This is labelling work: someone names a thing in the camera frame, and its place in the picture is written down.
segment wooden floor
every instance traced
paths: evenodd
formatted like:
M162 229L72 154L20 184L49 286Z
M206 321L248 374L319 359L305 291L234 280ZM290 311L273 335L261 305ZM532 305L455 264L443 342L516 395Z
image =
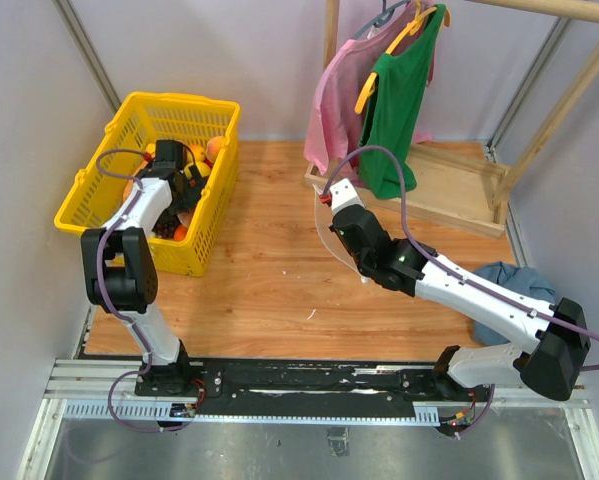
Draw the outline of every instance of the wooden floor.
M483 157L479 144L450 148ZM237 186L206 275L159 274L157 301L188 353L436 360L448 345L473 346L466 317L362 285L328 253L315 229L314 194L302 185L302 151L301 143L242 142ZM398 213L374 212L393 236L403 237ZM409 225L419 241L469 270L514 262L505 235L490 240L415 219ZM100 311L86 352L138 349L121 323Z

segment metal floor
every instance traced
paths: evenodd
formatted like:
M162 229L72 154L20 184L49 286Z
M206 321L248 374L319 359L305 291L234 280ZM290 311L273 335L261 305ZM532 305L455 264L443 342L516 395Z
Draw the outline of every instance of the metal floor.
M46 478L583 478L558 408L495 409L461 441L429 427L352 426L347 445L332 439L339 433L323 425L193 423L150 435L110 420L64 421Z

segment transparent plastic sheet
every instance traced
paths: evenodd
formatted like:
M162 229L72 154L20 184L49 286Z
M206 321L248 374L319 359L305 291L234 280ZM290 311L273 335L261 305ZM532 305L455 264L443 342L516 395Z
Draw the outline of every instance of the transparent plastic sheet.
M328 250L333 257L359 275L359 271L357 270L357 266L352 260L352 257L346 252L346 249L337 236L330 231L332 211L328 205L324 205L321 203L321 200L319 200L319 196L323 190L316 185L313 185L312 187L315 189L315 228L317 229L317 234L321 239L321 243L323 243L323 246L326 247L326 250ZM359 275L359 278L363 284L370 282L370 279L363 275Z
M59 433L58 438L60 439L59 446L61 450L61 459L58 461L61 462L61 467L55 471L61 472L61 480L68 480L71 478L71 464L74 470L77 465L89 468L111 460L117 460L117 457L131 451L132 445L141 435L136 432L127 431L125 434L126 438L124 438L125 441L122 443L118 442L118 439L115 439L114 441L106 441L103 439L101 442L97 443L96 449L93 449L92 446L83 448L83 445L79 442L80 426L88 426L88 420L64 420L62 431Z
M112 421L71 421L69 426L76 428L70 432L70 447L80 461L60 441L46 478L183 480L226 478L236 472L235 478L273 480L286 478L289 468L296 478L352 480L367 478L370 471L376 478L585 478L560 408L502 406L460 442L432 427L380 423L349 427L350 454L342 463L331 457L324 425L199 422L176 435L141 435Z
M441 406L439 407L439 415L442 417L453 416L457 411L466 409L469 406L469 403L454 407ZM475 418L482 412L483 407L484 404L482 402L477 404L474 414ZM486 415L496 417L491 418L490 423L513 424L515 422L523 421L532 427L533 432L536 435L546 435L563 442L571 442L568 420L561 407L541 409L524 408L521 405L511 406L505 402L497 403L495 401L495 403L488 409ZM469 439L475 434L479 435L479 432L474 431L467 433L465 437L445 436L444 438L450 442L461 442L464 441L464 439Z

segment wooden pole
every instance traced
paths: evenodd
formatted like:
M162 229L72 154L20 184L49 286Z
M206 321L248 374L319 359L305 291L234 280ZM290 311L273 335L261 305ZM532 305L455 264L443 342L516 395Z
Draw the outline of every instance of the wooden pole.
M592 83L599 73L599 43L592 51L585 65L579 70L577 76L570 83L557 104L552 108L546 119L543 121L537 132L534 134L530 143L526 146L517 162L503 178L490 202L490 208L495 209L502 200L507 200L510 191L515 186L521 175L530 166L537 154L541 151L546 142L553 133L559 128L559 125L566 118L568 113L577 104L586 88Z
M326 0L326 43L323 53L323 69L337 51L337 31L339 29L339 0Z
M498 7L599 23L599 3L583 0L469 0Z

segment yellow hanger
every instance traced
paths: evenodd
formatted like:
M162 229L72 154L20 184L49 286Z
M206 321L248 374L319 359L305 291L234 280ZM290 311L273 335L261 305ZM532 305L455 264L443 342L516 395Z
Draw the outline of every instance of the yellow hanger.
M387 48L386 53L389 55L392 54L392 52L395 50L395 48L397 48L399 43L406 37L406 35L414 35L415 33L417 33L423 26L425 19L430 14L437 11L437 7L431 7L428 10L426 10L425 12L421 13L421 1L414 0L414 2L415 2L415 5L417 6L415 18L411 22L409 22L408 25L406 25L406 28L404 28L401 31L401 33L399 35L397 35L397 37L392 41L390 46ZM443 28L444 25L446 27L450 26L450 12L448 11L448 9L446 9L446 12L444 14L443 24L441 25L441 28ZM366 80L366 83L364 84L363 88L361 89L361 92L359 93L359 97L357 98L357 103L355 104L355 113L363 112L363 108L365 107L366 102L368 101L370 96L373 93L375 93L375 81L376 80L377 80L377 74L375 72L372 72L370 74L370 76L368 77L368 80Z

